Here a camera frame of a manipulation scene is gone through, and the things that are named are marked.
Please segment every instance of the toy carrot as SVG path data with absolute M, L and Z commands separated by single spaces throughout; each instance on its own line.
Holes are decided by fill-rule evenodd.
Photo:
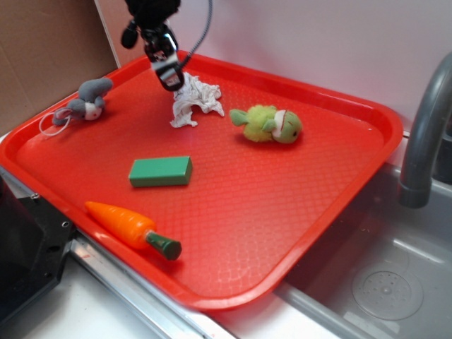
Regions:
M 85 202 L 85 207 L 103 227 L 130 247 L 144 249 L 150 244 L 168 260 L 179 258 L 181 243 L 155 233 L 155 223 L 144 215 L 94 201 Z

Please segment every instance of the green block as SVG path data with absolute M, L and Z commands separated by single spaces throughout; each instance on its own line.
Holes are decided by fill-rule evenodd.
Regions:
M 187 185 L 193 165 L 190 157 L 135 160 L 129 174 L 134 187 Z

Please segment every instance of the red tray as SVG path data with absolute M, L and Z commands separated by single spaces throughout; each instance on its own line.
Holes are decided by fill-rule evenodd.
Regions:
M 175 129 L 172 93 L 140 58 L 114 81 L 97 121 L 72 121 L 46 137 L 42 116 L 0 144 L 0 163 L 74 221 L 79 229 L 179 302 L 196 309 L 237 307 L 271 291 L 366 184 L 402 138 L 390 109 L 356 97 L 222 61 L 195 56 L 187 71 L 218 84 L 226 116 L 203 114 Z M 253 143 L 230 121 L 232 108 L 275 105 L 297 113 L 292 145 Z M 53 131 L 51 119 L 45 128 Z M 190 155 L 187 186 L 133 188 L 135 159 Z M 135 251 L 84 208 L 85 201 L 130 208 L 182 243 L 177 261 Z

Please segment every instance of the gray faucet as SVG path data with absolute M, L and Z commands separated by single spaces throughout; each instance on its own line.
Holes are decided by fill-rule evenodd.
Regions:
M 398 182 L 399 203 L 429 202 L 432 177 L 452 184 L 452 52 L 435 70 L 412 126 Z

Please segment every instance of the green plush toy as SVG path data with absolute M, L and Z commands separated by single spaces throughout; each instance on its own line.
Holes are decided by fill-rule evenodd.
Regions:
M 231 109 L 230 116 L 235 126 L 245 125 L 245 137 L 257 143 L 293 143 L 303 129 L 302 122 L 294 112 L 285 109 L 278 111 L 275 106 L 256 105 L 248 112 Z

